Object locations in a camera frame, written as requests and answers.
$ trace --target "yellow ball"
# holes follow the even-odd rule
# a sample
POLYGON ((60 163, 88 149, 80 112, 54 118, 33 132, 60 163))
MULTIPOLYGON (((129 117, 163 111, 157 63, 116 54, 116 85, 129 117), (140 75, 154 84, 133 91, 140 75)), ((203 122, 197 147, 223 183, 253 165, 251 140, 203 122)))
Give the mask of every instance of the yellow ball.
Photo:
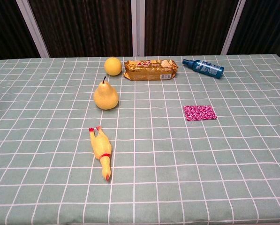
POLYGON ((122 65, 119 59, 111 57, 106 60, 104 63, 104 69, 106 70, 106 73, 111 76, 117 76, 119 73, 121 73, 122 65))

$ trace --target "pink patterned cloth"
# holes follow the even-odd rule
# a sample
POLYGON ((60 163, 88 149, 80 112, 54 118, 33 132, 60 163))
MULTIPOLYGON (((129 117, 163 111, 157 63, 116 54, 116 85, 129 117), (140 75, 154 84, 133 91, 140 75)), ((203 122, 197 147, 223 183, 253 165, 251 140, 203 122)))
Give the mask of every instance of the pink patterned cloth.
POLYGON ((185 105, 183 109, 187 121, 217 119, 217 116, 210 105, 185 105))

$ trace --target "snack package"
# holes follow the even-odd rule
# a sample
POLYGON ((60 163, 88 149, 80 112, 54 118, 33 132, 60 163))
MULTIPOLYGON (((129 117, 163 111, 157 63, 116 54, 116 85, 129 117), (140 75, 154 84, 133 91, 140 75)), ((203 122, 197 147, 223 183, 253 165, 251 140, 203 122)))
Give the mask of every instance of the snack package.
POLYGON ((124 77, 132 81, 170 80, 178 68, 173 60, 128 60, 124 66, 124 77))

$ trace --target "bottle cap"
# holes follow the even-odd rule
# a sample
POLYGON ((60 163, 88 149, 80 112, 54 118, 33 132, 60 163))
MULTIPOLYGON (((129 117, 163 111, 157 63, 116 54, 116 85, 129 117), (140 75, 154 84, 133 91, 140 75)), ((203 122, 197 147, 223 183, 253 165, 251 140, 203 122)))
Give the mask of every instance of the bottle cap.
POLYGON ((193 60, 182 60, 182 63, 192 68, 194 61, 193 60))

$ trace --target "bottle label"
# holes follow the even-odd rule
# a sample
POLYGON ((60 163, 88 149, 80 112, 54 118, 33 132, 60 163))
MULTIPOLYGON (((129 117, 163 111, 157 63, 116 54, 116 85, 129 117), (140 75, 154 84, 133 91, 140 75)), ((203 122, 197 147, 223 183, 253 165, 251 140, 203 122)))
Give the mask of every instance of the bottle label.
POLYGON ((161 74, 159 79, 160 80, 170 80, 171 74, 161 74))
POLYGON ((199 61, 197 63, 196 69, 211 74, 216 75, 218 71, 220 71, 220 66, 216 66, 214 64, 211 64, 209 62, 199 61))

